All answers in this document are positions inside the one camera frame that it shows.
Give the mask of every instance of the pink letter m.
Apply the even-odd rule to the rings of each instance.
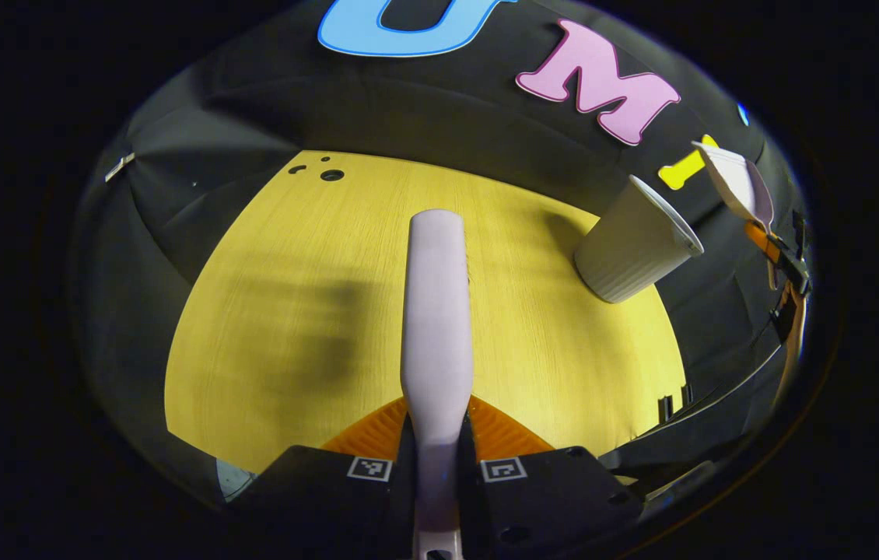
[[[616,109],[599,113],[599,125],[610,135],[638,145],[643,130],[668,103],[681,96],[657,74],[636,74],[620,78],[616,47],[573,21],[558,20],[564,39],[536,72],[517,75],[515,82],[535,96],[562,102],[568,99],[567,84],[578,72],[578,111],[589,113],[607,103],[622,100]]]

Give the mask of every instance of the wood grain surface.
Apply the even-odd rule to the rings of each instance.
[[[327,170],[344,176],[322,180]],[[553,446],[595,454],[656,425],[666,394],[681,407],[685,373],[654,287],[611,305],[574,269],[595,215],[424,163],[301,152],[191,290],[166,366],[170,432],[259,472],[400,397],[408,220],[429,208],[464,217],[476,396]]]

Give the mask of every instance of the white paper cup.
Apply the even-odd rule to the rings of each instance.
[[[627,187],[578,245],[574,262],[592,291],[620,303],[702,252],[702,242],[674,208],[629,175]]]

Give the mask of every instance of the cup rim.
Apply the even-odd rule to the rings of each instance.
[[[706,249],[702,247],[702,241],[699,241],[699,237],[695,235],[695,231],[692,231],[692,227],[681,217],[678,210],[675,210],[670,203],[664,200],[663,196],[657,194],[656,191],[650,188],[646,182],[643,182],[641,178],[636,175],[629,175],[629,182],[631,182],[634,187],[638,188],[650,203],[653,203],[653,205],[657,206],[661,212],[666,214],[671,220],[671,229],[677,231],[677,233],[681,235],[681,238],[686,241],[685,245],[688,246],[688,251],[693,257],[698,257],[699,255],[702,255],[703,252],[706,252]]]

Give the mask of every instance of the metal clip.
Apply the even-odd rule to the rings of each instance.
[[[128,165],[131,160],[135,159],[135,153],[129,153],[129,155],[122,157],[122,159],[118,160],[118,163],[115,164],[114,167],[111,167],[111,170],[108,171],[108,174],[104,175],[104,182],[108,182],[111,180],[111,177],[115,177],[119,173],[119,171],[125,169],[125,166]]]

